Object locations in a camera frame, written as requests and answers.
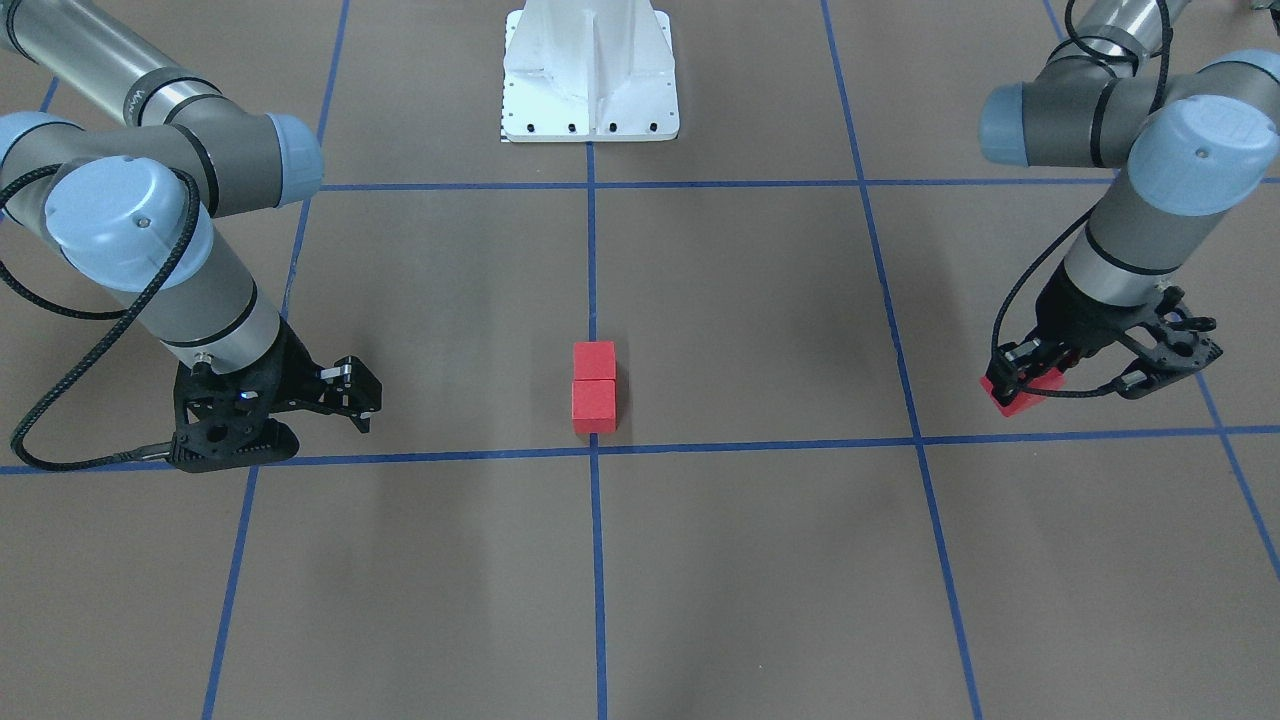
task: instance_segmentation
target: black cable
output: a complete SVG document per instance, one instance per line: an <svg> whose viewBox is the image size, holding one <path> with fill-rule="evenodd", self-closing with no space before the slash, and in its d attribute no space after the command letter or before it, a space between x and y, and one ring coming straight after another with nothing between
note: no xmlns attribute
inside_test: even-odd
<svg viewBox="0 0 1280 720"><path fill-rule="evenodd" d="M1027 281L1029 281L1032 275L1036 274L1036 270L1038 270L1041 265L1043 265L1044 261L1048 260L1050 256L1057 251L1059 247L1062 247L1062 243L1071 237L1071 233L1080 229L1080 225L1083 225L1092 214L1093 214L1093 208L1089 208L1088 210L1084 211L1083 215L1076 218L1074 223L1071 223L1065 231L1062 231L1062 234L1057 236L1057 238L1053 240L1053 242L1051 242L1048 247L1046 247L1044 251L1041 252L1039 256L1032 261L1032 264L1023 272L1021 277L1018 278L1018 282L1014 283L1014 287L1012 290L1009 291L1009 295L1005 296L1005 301L1000 304L1000 310L996 313L996 323L991 329L992 357L1000 356L1000 329L1005 324L1005 315L1009 313L1009 307L1014 304L1014 299L1016 299L1018 293L1021 292L1023 286L1027 284ZM1112 380L1112 383L1105 384L1094 389L1042 389L1042 388L1029 387L1027 383L1018 383L1014 386L1014 389L1015 395L1018 392L1025 392L1028 395L1038 395L1042 397L1089 398L1089 397L1102 397L1105 395L1111 395L1112 392L1116 391L1116 387Z"/></svg>
<svg viewBox="0 0 1280 720"><path fill-rule="evenodd" d="M13 200L14 195L22 192L22 188L27 187L28 184L41 178L47 178L58 173L59 168L61 168L61 165L45 165L44 168L36 168L35 170L31 170L29 173L14 179L3 191L0 191L0 208L6 206L9 201ZM13 273L9 272L9 268L6 268L3 261L0 261L0 281L4 281L4 283L9 286L10 290L17 292L19 297L31 302L32 305L67 318L74 318L77 320L115 320L124 315L124 310L106 310L101 313L95 313L90 310L76 310L72 307L64 307L56 302L45 300L35 291L29 290L27 286L18 282L18 278L13 277Z"/></svg>
<svg viewBox="0 0 1280 720"><path fill-rule="evenodd" d="M81 460L77 462L50 462L47 460L41 460L35 455L29 454L23 446L27 438L27 433L36 425L40 416L44 415L49 407L61 397L68 389L79 380L84 373L90 370L101 357L111 348L113 345L124 334L133 320L142 314L147 304L160 292L164 283L173 274L173 270L178 266L182 260L183 254L187 251L187 246L191 245L191 238L196 234L196 224L200 222L200 188L196 184L196 179L189 174L173 169L173 173L178 176L178 179L187 186L187 214L183 219L182 233L178 237L178 242L173 246L173 251L169 252L169 258L165 259L160 270L156 272L151 282L142 290L133 304L124 310L124 314L108 333L90 350L79 363L76 364L63 379L58 380L44 397L27 413L27 415L18 423L17 429L14 429L13 436L9 438L9 447L13 450L23 462L31 465L32 468L38 468L41 470L47 470L52 473L67 473L73 470L87 470L90 468L101 468L104 465L115 465L118 462L131 462L134 460L151 460L163 457L166 454L166 445L151 445L143 446L134 450L128 450L124 452L116 452L114 455L106 455L102 457L95 457L91 460ZM0 197L5 196L9 188L0 191Z"/></svg>
<svg viewBox="0 0 1280 720"><path fill-rule="evenodd" d="M1062 12L1062 26L1066 28L1066 36L1071 44L1091 58L1106 61L1115 60L1115 56L1100 53L1084 44L1084 40L1075 31L1075 22L1073 19L1074 9L1075 0L1066 0L1066 9ZM1169 3L1166 0L1156 0L1156 9L1160 12L1160 50L1152 53L1151 56L1160 58L1160 73L1156 78L1156 94L1151 99L1151 108L1147 110L1148 115L1165 105L1165 90L1169 85L1169 49L1174 42L1174 22L1169 13Z"/></svg>
<svg viewBox="0 0 1280 720"><path fill-rule="evenodd" d="M1023 286L1027 284L1027 281L1029 281L1032 275L1036 274L1036 270L1044 264L1044 260L1048 260L1050 255L1052 255L1059 247L1062 246L1064 242L1068 241L1068 238L1071 237L1071 233L1080 229L1080 225L1083 225L1092 214L1093 208L1085 210L1083 215L1076 218L1075 222L1070 224L1070 227L1062 231L1062 234L1057 236L1057 240L1051 242L1048 247L1039 254L1039 258L1036 258L1036 260L1032 261L1030 266L1023 270L1021 277L1019 277L1018 282L1014 283L1014 288L1009 291L1009 295L1005 296L1005 301L1000 304L1000 311L996 313L996 324L991 329L992 356L1000 354L1000 328L1005 324L1005 314L1009 313L1009 306L1014 304L1014 299L1018 297L1019 292L1021 292Z"/></svg>

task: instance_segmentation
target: gripped red block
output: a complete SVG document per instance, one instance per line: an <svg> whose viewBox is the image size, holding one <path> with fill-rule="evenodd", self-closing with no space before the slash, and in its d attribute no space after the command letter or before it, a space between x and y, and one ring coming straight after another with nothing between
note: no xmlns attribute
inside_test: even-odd
<svg viewBox="0 0 1280 720"><path fill-rule="evenodd" d="M992 395L993 388L991 380L988 380L986 375L983 375L980 382L982 382L982 388L987 391L987 396L991 397L991 401L996 404L996 410L1000 410L1000 414L1004 415L1005 418L1012 418L1014 415L1021 413L1023 410L1027 410L1028 407L1039 405L1041 402L1048 400L1043 395L1032 395L1029 392L1020 392L1018 393L1018 397L1015 397L1014 401L1010 402L1007 406L1001 405L1000 402L996 401L995 395ZM1066 384L1066 377L1057 368L1053 368L1048 373L1044 373L1043 375L1028 383L1029 387L1037 389L1062 389L1062 386L1065 384Z"/></svg>

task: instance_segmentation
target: brown floor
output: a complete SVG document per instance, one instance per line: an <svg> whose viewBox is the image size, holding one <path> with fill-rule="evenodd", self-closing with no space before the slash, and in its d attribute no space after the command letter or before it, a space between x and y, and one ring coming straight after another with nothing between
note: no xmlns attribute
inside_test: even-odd
<svg viewBox="0 0 1280 720"><path fill-rule="evenodd" d="M663 0L681 136L598 147L498 142L518 1L101 5L319 128L325 188L219 228L385 410L289 416L300 457L252 471L5 455L0 717L1275 716L1275 178L1179 275L1222 324L1202 382L1015 420L977 388L1000 300L1110 179L978 151L1064 3ZM1243 0L1178 29L1174 72L1277 45ZM41 108L4 61L0 111ZM49 111L113 126L68 86ZM102 328L0 314L8 432ZM598 442L567 416L593 334L625 373ZM32 448L165 438L172 373L132 331Z"/></svg>

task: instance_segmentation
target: black band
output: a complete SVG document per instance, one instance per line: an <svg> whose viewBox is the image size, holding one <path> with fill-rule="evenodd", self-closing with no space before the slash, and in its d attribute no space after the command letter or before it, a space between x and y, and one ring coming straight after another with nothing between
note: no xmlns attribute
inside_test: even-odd
<svg viewBox="0 0 1280 720"><path fill-rule="evenodd" d="M178 117L178 113L180 113L180 111L183 111L183 110L187 109L187 105L191 105L196 100L204 100L206 97L223 97L223 99L225 99L227 96L223 95L223 94L220 94L220 92L205 92L204 95L192 95L191 97L188 97L188 99L183 100L182 102L178 102L177 105L174 105L173 110L169 110L169 114L165 115L164 124L172 123L174 120L174 118Z"/></svg>
<svg viewBox="0 0 1280 720"><path fill-rule="evenodd" d="M1102 250L1102 246L1098 245L1097 238L1093 237L1093 231L1089 229L1089 225L1084 225L1084 238L1089 241L1089 247L1092 247L1093 251L1097 252L1100 258L1102 258L1107 263L1111 263L1116 268L1120 268L1121 270L1128 270L1128 272L1130 272L1130 273L1133 273L1135 275L1149 275L1149 277L1171 275L1180 266L1179 265L1179 266L1169 268L1167 270L1149 270L1147 268L1139 268L1137 265L1130 265L1129 263L1125 263L1124 260L1119 260L1114 255L1111 255L1110 252L1107 252L1106 250Z"/></svg>
<svg viewBox="0 0 1280 720"><path fill-rule="evenodd" d="M1125 53L1129 53L1129 49L1124 47L1123 45L1120 45L1115 40L1111 40L1110 37L1102 37L1100 35L1082 35L1080 36L1080 41L1082 42L1085 41L1085 40L1091 40L1091 38L1092 40L1106 40L1107 42L1110 42L1110 44L1120 47ZM1083 55L1068 55L1068 56L1064 56L1064 58L1059 58L1057 60L1053 60L1053 55L1057 55L1065 47L1079 49L1080 46L1076 45L1075 41L1073 41L1071 38L1066 38L1062 42L1059 42L1057 47L1055 47L1053 51L1048 54L1050 60L1053 61L1053 63L1056 63L1057 60L1065 60L1066 58L1076 58L1076 59L1080 59L1080 60L1088 60L1089 63L1092 63L1092 64L1102 68L1103 70L1106 70L1108 76L1116 77L1116 69L1111 67L1111 63L1108 63L1107 60L1103 60L1102 58L1096 58L1093 55L1089 55L1088 53L1084 53ZM1107 58L1114 58L1114 55L1107 55ZM1134 61L1133 61L1133 59L1130 56L1123 56L1123 58L1115 58L1115 59L1116 60L1126 60L1130 64L1134 64Z"/></svg>
<svg viewBox="0 0 1280 720"><path fill-rule="evenodd" d="M196 133L187 129L186 126L179 126L177 123L170 123L169 127L182 133L191 143L191 149L196 151L196 156L200 158L200 165L205 169L205 184L209 186L209 214L218 214L218 172L214 169L214 160L209 156L209 150L205 149L205 143L200 142Z"/></svg>
<svg viewBox="0 0 1280 720"><path fill-rule="evenodd" d="M216 333L204 340L193 340L189 342L173 342L166 340L164 341L164 343L168 345L169 347L200 347L202 345L212 345L223 340L224 337L232 334L233 332L238 331L239 327L248 320L248 316L253 314L253 307L256 306L257 306L257 283L253 283L253 293L248 299L248 305L244 306L244 311L241 313L239 316L232 322L232 324L227 325L225 328L218 331Z"/></svg>
<svg viewBox="0 0 1280 720"><path fill-rule="evenodd" d="M1102 115L1107 111L1107 102L1115 92L1119 79L1114 79L1098 94L1098 104L1093 108L1093 127L1089 128L1089 155L1094 168L1106 168L1102 163Z"/></svg>
<svg viewBox="0 0 1280 720"><path fill-rule="evenodd" d="M28 55L27 51L22 49L22 44L18 42L18 31L13 28L13 17L18 12L18 5L22 5L22 0L13 0L13 3L9 4L9 12L5 13L4 18L4 28L5 32L9 33L9 42L13 44L13 49L20 53L23 58L31 60L32 63L36 63L36 59Z"/></svg>
<svg viewBox="0 0 1280 720"><path fill-rule="evenodd" d="M169 67L156 68L140 77L124 95L124 124L128 127L142 127L142 110L151 101L151 97L165 87L183 81L195 81L218 90L214 83L188 70L187 68Z"/></svg>

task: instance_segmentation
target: silver arm segment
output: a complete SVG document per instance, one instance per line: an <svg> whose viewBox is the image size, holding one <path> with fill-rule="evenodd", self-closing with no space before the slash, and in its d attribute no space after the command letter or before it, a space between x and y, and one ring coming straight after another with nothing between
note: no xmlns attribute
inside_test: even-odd
<svg viewBox="0 0 1280 720"><path fill-rule="evenodd" d="M86 0L0 0L0 46L49 68L124 124L161 124L192 97L221 95Z"/></svg>

